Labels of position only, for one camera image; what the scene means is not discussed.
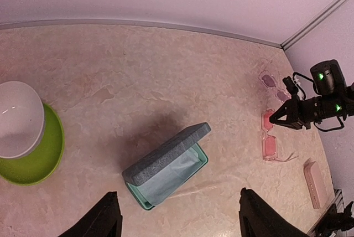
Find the teal plastic box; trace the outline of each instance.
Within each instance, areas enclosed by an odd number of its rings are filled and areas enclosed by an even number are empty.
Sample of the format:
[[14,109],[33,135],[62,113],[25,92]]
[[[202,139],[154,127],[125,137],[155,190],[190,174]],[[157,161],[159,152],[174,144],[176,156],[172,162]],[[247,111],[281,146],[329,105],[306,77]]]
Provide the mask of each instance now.
[[[188,181],[193,175],[195,175],[205,164],[208,163],[209,159],[207,157],[207,155],[205,154],[205,152],[201,149],[201,147],[199,146],[198,143],[195,143],[193,146],[191,146],[191,148],[198,154],[198,159],[201,162],[201,166],[193,173],[191,173],[188,178],[186,180],[184,180],[184,182],[182,184],[184,184],[186,181]],[[138,201],[138,203],[140,204],[140,206],[145,209],[145,210],[151,210],[153,209],[155,206],[151,205],[146,199],[145,197],[141,194],[141,192],[139,191],[138,187],[127,183],[126,185],[128,187],[128,189],[130,190],[130,192],[132,193],[132,195],[135,197],[135,199]]]

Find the light blue cloth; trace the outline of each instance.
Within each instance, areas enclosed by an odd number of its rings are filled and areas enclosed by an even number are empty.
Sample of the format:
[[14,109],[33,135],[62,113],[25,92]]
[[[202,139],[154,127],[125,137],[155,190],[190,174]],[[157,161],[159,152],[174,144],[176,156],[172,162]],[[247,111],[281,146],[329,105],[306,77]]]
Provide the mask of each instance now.
[[202,165],[191,147],[137,188],[151,205],[158,205],[177,190]]

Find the pink sunglasses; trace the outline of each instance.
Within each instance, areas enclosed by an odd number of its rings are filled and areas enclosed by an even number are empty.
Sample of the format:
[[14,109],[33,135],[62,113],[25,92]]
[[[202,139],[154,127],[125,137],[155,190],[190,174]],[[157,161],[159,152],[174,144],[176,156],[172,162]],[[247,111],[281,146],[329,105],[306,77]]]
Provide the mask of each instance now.
[[278,159],[277,138],[268,134],[268,132],[274,127],[274,125],[269,121],[270,116],[274,112],[275,111],[273,109],[269,109],[262,114],[262,130],[265,133],[265,136],[262,140],[263,159],[265,161],[277,162],[291,161],[298,156],[293,157],[294,153],[291,153],[290,156],[285,160]]

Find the marble countertop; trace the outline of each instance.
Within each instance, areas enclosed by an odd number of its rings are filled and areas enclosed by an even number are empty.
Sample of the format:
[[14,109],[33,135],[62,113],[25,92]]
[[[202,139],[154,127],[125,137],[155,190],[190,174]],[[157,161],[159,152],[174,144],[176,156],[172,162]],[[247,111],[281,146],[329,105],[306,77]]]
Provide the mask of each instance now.
[[[123,237],[240,236],[240,190],[252,188],[307,232],[312,208],[303,165],[318,161],[334,197],[316,129],[275,127],[279,156],[262,160],[261,113],[281,103],[258,80],[292,73],[282,50],[215,35],[118,25],[0,31],[0,83],[23,81],[59,114],[66,147],[44,182],[0,179],[0,236],[58,236],[117,191]],[[186,126],[208,122],[209,163],[163,204],[144,211],[121,172]]]

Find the glasses lens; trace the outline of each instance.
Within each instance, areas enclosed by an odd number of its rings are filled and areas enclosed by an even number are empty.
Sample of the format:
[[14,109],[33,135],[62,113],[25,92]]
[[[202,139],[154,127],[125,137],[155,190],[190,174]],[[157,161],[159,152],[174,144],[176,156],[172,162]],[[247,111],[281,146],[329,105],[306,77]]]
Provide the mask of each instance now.
[[263,125],[264,128],[269,131],[270,129],[273,128],[273,124],[269,121],[269,118],[271,117],[271,115],[274,113],[274,111],[272,110],[268,110],[265,112],[265,114],[263,115]]
[[270,75],[263,75],[262,81],[267,87],[275,87],[275,81]]
[[264,146],[265,156],[274,156],[277,153],[277,142],[275,140],[275,136],[268,136],[264,142]]
[[282,102],[286,102],[287,100],[289,100],[289,97],[283,91],[280,90],[277,92],[277,97]]

